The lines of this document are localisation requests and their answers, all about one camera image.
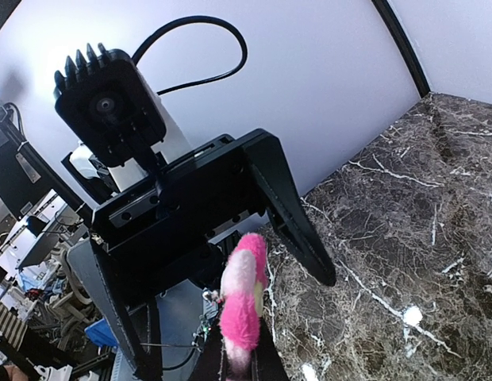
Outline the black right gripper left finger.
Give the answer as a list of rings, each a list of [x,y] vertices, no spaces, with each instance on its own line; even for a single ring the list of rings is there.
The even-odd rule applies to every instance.
[[[221,331],[211,329],[190,381],[225,381],[227,373],[228,360]]]

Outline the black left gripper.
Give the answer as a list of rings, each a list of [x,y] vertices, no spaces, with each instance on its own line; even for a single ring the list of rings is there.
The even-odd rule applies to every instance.
[[[67,262],[138,379],[163,378],[160,316],[154,297],[130,306],[125,291],[213,282],[222,256],[208,241],[266,210],[295,259],[334,286],[336,269],[302,207],[281,142],[263,129],[239,139],[222,135],[95,210],[93,230],[106,251],[88,238]]]

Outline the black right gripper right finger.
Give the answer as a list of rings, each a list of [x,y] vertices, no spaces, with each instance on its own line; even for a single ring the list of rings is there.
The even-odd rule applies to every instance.
[[[260,318],[259,343],[252,353],[253,381],[289,381],[267,323]]]

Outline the pink flower brooch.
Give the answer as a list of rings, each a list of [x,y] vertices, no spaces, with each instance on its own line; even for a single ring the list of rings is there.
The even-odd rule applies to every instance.
[[[228,380],[249,380],[252,354],[259,344],[263,293],[267,288],[267,244],[258,233],[243,235],[221,277],[224,303],[219,326]]]

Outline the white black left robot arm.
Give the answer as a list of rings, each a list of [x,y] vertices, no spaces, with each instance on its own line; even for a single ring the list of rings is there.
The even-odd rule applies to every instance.
[[[315,279],[336,282],[271,133],[223,135],[168,161],[153,149],[167,142],[167,123],[142,81],[124,76],[65,86],[56,111],[107,167],[135,160],[147,173],[94,211],[72,263],[139,379],[163,377],[156,296],[184,280],[214,287],[230,246],[213,237],[251,214],[268,215]]]

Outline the blue plastic bin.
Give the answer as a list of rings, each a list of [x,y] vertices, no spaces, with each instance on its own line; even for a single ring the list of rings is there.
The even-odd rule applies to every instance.
[[[117,347],[117,340],[105,318],[96,321],[84,329],[87,338],[99,348]]]

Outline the black left frame post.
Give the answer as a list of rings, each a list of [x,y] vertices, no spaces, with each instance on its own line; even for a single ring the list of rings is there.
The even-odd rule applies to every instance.
[[[417,54],[409,41],[406,31],[396,16],[393,7],[387,0],[371,0],[371,2],[396,44],[419,96],[423,98],[430,93],[431,89],[421,62],[417,58]]]

